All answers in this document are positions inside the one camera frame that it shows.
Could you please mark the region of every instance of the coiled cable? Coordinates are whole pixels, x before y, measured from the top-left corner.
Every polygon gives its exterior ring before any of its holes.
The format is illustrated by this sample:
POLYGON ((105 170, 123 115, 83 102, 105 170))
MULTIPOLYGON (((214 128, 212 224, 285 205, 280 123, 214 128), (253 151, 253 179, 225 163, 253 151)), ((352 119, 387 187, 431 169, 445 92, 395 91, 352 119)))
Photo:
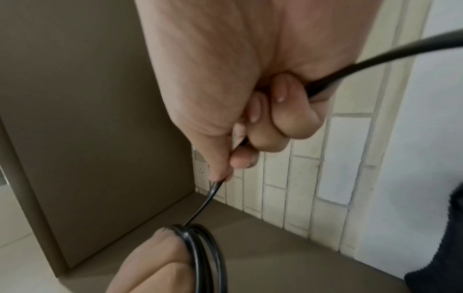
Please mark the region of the coiled cable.
MULTIPOLYGON (((443 33, 426 39, 418 40, 410 44, 395 48, 389 52, 370 58, 368 60, 349 65, 342 68, 324 78, 313 81, 305 87, 308 98, 314 97, 316 94, 327 89, 328 87, 336 84, 346 76, 349 76, 358 71, 373 67, 385 62, 393 61, 400 58, 405 58, 421 53, 432 52, 443 49, 457 48, 463 46, 463 29, 443 33)), ((249 139, 245 139, 239 144, 244 146, 249 143, 249 139)), ((207 258, 207 253, 204 248, 203 242, 212 253, 212 258, 217 271, 217 285, 218 292, 226 293, 227 289, 227 270, 225 261, 220 250, 220 247, 214 240, 212 234, 199 224, 191 224, 191 222, 204 210, 209 202, 214 198, 219 188, 222 186, 223 181, 216 182, 212 185, 207 194, 205 202, 198 208, 198 210, 190 217, 185 225, 173 225, 169 227, 186 243, 190 254, 193 257, 194 269, 196 274, 196 293, 213 293, 214 292, 214 278, 212 270, 207 258)))

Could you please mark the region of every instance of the wall outlet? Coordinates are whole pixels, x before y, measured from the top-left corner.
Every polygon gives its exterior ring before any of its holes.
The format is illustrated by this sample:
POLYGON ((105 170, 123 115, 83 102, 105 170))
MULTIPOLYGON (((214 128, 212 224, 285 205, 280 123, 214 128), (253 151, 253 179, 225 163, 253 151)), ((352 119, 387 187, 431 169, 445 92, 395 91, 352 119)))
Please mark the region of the wall outlet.
POLYGON ((205 162, 194 161, 194 182, 197 187, 209 190, 209 166, 205 162))

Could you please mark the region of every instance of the floor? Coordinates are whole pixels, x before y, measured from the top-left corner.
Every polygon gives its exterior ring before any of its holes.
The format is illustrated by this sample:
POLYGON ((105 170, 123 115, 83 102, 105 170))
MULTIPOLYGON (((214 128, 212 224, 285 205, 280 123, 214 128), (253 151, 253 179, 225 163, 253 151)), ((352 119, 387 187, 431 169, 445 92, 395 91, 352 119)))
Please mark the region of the floor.
MULTIPOLYGON (((204 200, 190 195, 56 279, 33 235, 0 248, 2 293, 104 292, 124 258, 160 227, 181 223, 204 200)), ((406 293, 392 276, 219 202, 198 219, 222 247, 230 292, 406 293)))

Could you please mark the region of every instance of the black fabric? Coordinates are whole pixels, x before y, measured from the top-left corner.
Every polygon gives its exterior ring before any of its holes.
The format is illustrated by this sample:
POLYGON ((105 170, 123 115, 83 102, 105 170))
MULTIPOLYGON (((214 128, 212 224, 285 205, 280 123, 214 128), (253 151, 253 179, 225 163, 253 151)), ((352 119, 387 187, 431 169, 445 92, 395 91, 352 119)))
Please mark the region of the black fabric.
POLYGON ((449 221, 432 261, 406 274, 405 283, 413 293, 463 292, 463 183, 450 196, 449 221))

